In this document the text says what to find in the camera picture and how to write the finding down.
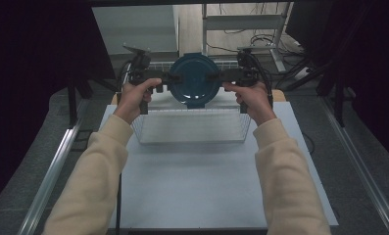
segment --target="cream sweatshirt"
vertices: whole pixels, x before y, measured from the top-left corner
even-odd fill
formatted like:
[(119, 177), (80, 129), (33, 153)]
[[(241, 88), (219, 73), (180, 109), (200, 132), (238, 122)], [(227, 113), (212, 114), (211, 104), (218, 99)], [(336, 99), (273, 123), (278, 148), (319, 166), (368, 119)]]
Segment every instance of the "cream sweatshirt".
[[(106, 234), (132, 133), (124, 120), (111, 115), (90, 136), (43, 234)], [(260, 125), (254, 135), (268, 234), (330, 234), (305, 157), (280, 119)]]

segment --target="sleeve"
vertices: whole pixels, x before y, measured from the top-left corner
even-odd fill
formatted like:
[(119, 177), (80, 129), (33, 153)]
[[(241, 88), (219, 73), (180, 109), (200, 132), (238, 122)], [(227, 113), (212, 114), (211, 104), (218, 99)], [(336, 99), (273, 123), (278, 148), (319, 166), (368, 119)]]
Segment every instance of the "sleeve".
[(330, 234), (316, 186), (297, 142), (280, 119), (260, 125), (254, 135), (268, 235)]
[(130, 126), (114, 115), (99, 132), (92, 133), (46, 221), (44, 234), (106, 233), (132, 133)]

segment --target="wire basket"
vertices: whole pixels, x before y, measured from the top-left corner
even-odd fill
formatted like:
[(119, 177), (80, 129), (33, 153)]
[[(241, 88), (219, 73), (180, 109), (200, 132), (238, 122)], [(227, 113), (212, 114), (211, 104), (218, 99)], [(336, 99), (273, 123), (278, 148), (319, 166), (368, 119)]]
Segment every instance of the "wire basket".
[[(221, 70), (237, 68), (237, 61), (215, 61)], [(151, 63), (150, 70), (169, 71), (172, 62)], [(250, 117), (240, 114), (234, 94), (220, 90), (206, 109), (187, 110), (171, 94), (166, 102), (155, 104), (156, 94), (147, 116), (139, 116), (132, 128), (141, 144), (244, 142)]]

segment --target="person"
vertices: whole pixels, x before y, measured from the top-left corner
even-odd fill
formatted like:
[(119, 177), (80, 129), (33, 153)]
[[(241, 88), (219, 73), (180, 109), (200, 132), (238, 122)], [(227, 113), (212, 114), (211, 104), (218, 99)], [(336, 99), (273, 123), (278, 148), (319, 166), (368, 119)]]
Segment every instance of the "person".
[[(44, 234), (106, 234), (127, 159), (126, 144), (133, 133), (130, 125), (140, 114), (140, 101), (152, 99), (147, 89), (160, 83), (150, 78), (138, 86), (123, 86), (118, 107), (92, 133), (46, 221)], [(248, 105), (248, 114), (258, 126), (253, 134), (259, 147), (255, 158), (267, 234), (330, 234), (306, 159), (270, 107), (265, 86), (258, 82), (253, 87), (231, 83), (223, 87), (236, 92), (237, 103)]]

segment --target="blue plate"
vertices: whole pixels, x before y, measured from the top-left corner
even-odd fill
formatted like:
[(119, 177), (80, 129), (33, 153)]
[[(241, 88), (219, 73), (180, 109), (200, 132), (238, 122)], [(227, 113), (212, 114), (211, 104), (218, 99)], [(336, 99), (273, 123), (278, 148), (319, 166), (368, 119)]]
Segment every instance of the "blue plate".
[(170, 84), (172, 96), (188, 109), (200, 109), (219, 92), (220, 81), (208, 81), (206, 74), (218, 72), (218, 66), (200, 53), (184, 54), (170, 68), (170, 73), (182, 74), (180, 84)]

